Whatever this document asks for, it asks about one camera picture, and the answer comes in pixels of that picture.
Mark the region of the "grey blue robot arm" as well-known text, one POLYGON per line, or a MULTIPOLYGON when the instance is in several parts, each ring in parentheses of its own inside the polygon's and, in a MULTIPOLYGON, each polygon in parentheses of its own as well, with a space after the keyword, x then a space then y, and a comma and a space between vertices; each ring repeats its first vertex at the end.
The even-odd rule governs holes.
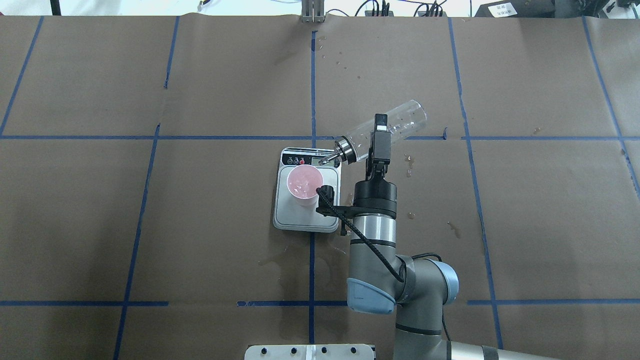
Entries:
POLYGON ((386 181, 391 137, 387 116, 376 114, 365 179, 355 184, 353 205, 344 212, 352 230, 349 309, 395 315, 395 360, 535 360, 536 355, 445 338, 444 306, 457 297, 458 277, 445 262, 397 254, 397 187, 386 181))

